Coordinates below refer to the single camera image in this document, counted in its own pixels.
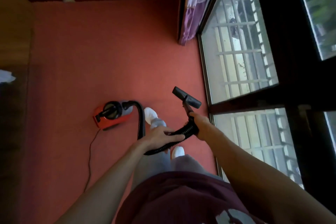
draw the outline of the window frame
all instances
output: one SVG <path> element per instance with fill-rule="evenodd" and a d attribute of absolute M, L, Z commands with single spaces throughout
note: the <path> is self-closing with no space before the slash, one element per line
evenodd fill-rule
<path fill-rule="evenodd" d="M 209 0 L 197 32 L 210 121 L 214 123 L 216 114 L 284 107 L 305 190 L 336 214 L 332 200 L 336 196 L 336 156 L 323 113 L 336 110 L 332 91 L 336 57 L 321 60 L 305 1 L 259 0 L 279 84 L 212 104 L 202 32 L 216 10 L 216 1 Z M 279 4 L 290 6 L 291 13 L 284 13 Z M 293 21 L 297 33 L 289 32 Z"/>

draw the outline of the power cord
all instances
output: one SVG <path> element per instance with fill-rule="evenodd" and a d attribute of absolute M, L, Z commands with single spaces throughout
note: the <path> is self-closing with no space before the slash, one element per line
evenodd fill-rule
<path fill-rule="evenodd" d="M 90 182 L 90 179 L 91 179 L 91 166 L 90 166 L 90 161 L 91 161 L 91 146 L 92 146 L 92 143 L 95 141 L 95 139 L 96 139 L 96 137 L 97 137 L 99 131 L 100 131 L 100 129 L 97 131 L 97 133 L 96 133 L 96 135 L 94 136 L 92 142 L 90 143 L 90 148 L 89 148 L 89 164 L 88 164 L 88 166 L 89 166 L 89 177 L 88 177 L 88 179 L 87 179 L 87 182 L 86 182 L 86 185 L 85 185 L 85 188 L 84 188 L 83 193 L 86 191 L 87 186 L 89 185 L 89 182 Z"/>

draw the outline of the person's right arm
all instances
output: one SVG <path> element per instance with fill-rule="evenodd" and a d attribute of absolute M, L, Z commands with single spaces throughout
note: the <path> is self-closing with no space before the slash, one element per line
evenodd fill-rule
<path fill-rule="evenodd" d="M 230 141 L 208 118 L 190 113 L 249 212 L 267 223 L 336 223 L 333 215 L 290 178 Z"/>

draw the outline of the forearm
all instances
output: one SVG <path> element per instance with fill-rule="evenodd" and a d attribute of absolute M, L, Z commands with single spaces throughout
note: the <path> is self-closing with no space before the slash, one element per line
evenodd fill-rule
<path fill-rule="evenodd" d="M 251 156 L 221 131 L 208 126 L 205 141 L 210 146 L 240 199 L 264 221 L 294 223 L 335 220 L 324 206 L 275 168 Z"/>
<path fill-rule="evenodd" d="M 140 141 L 134 143 L 56 223 L 110 224 L 132 172 L 145 151 L 143 143 Z"/>

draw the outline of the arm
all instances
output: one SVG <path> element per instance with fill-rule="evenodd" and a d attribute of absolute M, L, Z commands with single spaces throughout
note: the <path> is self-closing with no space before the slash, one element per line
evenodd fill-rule
<path fill-rule="evenodd" d="M 191 113 L 198 138 L 210 146 L 250 213 L 268 223 L 336 223 L 336 217 L 300 186 L 230 141 L 208 118 Z"/>
<path fill-rule="evenodd" d="M 63 214 L 56 224 L 95 223 L 110 224 L 120 204 L 127 183 L 142 155 L 169 142 L 181 141 L 184 135 L 167 136 L 173 132 L 157 127 L 134 143 L 106 173 Z"/>

